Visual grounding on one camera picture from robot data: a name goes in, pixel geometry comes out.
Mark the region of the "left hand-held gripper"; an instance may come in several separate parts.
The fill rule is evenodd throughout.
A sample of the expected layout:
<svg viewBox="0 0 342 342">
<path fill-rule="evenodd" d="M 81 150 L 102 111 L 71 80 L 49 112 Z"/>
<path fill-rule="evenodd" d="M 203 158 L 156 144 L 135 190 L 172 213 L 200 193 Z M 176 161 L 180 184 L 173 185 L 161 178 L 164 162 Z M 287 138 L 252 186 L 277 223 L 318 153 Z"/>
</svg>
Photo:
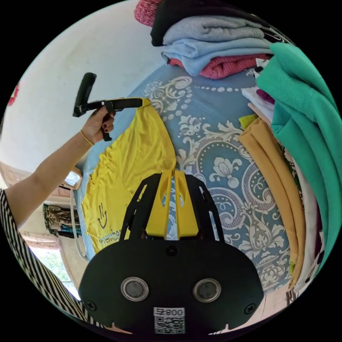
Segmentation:
<svg viewBox="0 0 342 342">
<path fill-rule="evenodd" d="M 86 121 L 86 139 L 88 141 L 110 141 L 110 132 L 113 129 L 116 112 L 127 108 L 148 106 L 148 98 L 118 98 L 105 101 L 95 101 L 86 104 L 86 109 L 93 110 Z"/>
</svg>

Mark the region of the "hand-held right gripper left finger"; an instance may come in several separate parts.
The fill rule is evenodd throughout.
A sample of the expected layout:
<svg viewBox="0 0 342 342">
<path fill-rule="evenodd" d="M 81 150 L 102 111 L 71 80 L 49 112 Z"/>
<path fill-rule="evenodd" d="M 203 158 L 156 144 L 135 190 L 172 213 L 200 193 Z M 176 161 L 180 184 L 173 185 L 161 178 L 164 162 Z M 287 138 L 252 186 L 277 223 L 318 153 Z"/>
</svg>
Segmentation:
<svg viewBox="0 0 342 342">
<path fill-rule="evenodd" d="M 171 170 L 164 170 L 159 175 L 155 199 L 145 230 L 149 238 L 165 238 L 168 232 Z"/>
</svg>

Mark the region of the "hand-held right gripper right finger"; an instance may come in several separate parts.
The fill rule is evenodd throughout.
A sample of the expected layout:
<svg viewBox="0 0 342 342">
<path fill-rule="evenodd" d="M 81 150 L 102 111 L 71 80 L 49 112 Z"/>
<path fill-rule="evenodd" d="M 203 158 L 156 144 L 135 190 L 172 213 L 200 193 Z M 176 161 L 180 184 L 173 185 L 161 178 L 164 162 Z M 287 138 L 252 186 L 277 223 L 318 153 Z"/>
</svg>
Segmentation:
<svg viewBox="0 0 342 342">
<path fill-rule="evenodd" d="M 198 226 L 184 172 L 175 170 L 175 203 L 178 238 L 195 238 Z"/>
</svg>

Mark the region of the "person's left hand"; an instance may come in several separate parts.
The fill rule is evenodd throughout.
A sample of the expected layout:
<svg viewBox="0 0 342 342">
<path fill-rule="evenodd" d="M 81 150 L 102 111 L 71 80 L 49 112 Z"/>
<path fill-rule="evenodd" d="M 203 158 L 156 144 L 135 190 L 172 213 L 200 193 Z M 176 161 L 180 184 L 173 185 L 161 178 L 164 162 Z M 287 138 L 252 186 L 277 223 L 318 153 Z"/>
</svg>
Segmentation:
<svg viewBox="0 0 342 342">
<path fill-rule="evenodd" d="M 83 138 L 91 145 L 110 137 L 116 112 L 108 112 L 106 107 L 95 110 L 80 130 Z"/>
</svg>

